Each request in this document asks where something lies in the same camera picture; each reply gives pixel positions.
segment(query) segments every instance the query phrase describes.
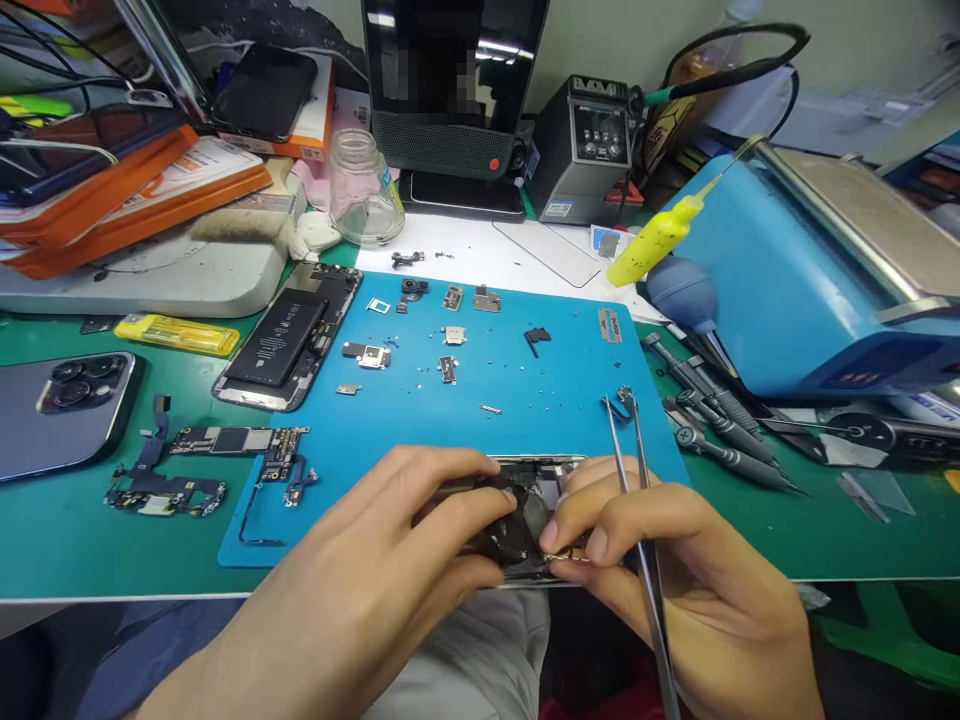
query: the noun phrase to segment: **yellow glue bottle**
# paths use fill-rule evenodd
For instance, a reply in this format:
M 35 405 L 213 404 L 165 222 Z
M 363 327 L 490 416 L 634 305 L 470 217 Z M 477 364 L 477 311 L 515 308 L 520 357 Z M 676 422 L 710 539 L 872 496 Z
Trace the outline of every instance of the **yellow glue bottle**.
M 623 287 L 637 282 L 650 272 L 690 233 L 690 221 L 703 210 L 703 198 L 722 177 L 723 173 L 720 173 L 696 195 L 686 195 L 672 210 L 654 215 L 607 269 L 607 279 L 616 287 Z

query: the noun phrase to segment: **hand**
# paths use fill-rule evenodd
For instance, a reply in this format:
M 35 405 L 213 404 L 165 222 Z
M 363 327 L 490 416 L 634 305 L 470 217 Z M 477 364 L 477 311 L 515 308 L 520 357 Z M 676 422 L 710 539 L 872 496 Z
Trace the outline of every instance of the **hand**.
M 636 458 L 625 458 L 640 487 Z M 540 544 L 555 553 L 593 528 L 590 563 L 552 572 L 582 585 L 651 645 L 642 579 L 617 563 L 657 538 L 670 656 L 699 720 L 822 718 L 807 618 L 793 585 L 695 491 L 662 484 L 621 492 L 615 460 L 582 463 Z
M 475 450 L 394 448 L 330 509 L 223 632 L 144 702 L 137 718 L 357 718 L 430 631 L 473 590 L 503 582 L 458 557 L 516 508 L 494 488 L 411 518 L 445 480 L 496 475 Z

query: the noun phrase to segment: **phone screen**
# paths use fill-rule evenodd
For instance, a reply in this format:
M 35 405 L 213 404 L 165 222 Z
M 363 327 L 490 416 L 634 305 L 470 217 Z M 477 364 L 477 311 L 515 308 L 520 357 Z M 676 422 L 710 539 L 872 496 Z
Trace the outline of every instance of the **phone screen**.
M 37 128 L 30 137 L 48 142 L 92 145 L 123 155 L 136 149 L 127 146 L 130 141 L 136 144 L 139 137 L 152 139 L 154 134 L 151 128 L 167 128 L 163 121 L 174 116 L 180 117 L 179 112 L 167 108 L 106 105 L 87 115 Z M 107 159 L 99 153 L 9 145 L 0 147 L 0 193 L 17 192 L 81 163 L 91 166 L 89 174 L 108 165 Z
M 483 193 L 477 204 L 478 192 Z M 523 201 L 515 185 L 496 180 L 475 180 L 452 175 L 415 172 L 410 178 L 410 199 L 414 202 L 477 209 L 517 215 L 523 212 Z
M 254 45 L 217 98 L 214 117 L 235 131 L 286 142 L 316 77 L 312 58 Z

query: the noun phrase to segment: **brush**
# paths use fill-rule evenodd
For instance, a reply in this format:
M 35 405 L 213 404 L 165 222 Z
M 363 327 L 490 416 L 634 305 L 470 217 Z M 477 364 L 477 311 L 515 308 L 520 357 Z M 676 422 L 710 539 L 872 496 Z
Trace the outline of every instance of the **brush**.
M 208 242 L 242 240 L 289 247 L 303 211 L 299 189 L 291 190 L 287 184 L 293 159 L 270 158 L 266 167 L 273 179 L 270 187 L 201 215 L 190 228 L 190 236 Z

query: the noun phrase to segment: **clear glass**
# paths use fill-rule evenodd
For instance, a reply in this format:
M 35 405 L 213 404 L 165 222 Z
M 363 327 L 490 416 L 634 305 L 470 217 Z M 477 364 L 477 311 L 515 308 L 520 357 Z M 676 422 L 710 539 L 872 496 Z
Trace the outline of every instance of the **clear glass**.
M 344 239 L 382 245 L 403 229 L 396 185 L 366 130 L 339 130 L 330 148 L 330 218 Z

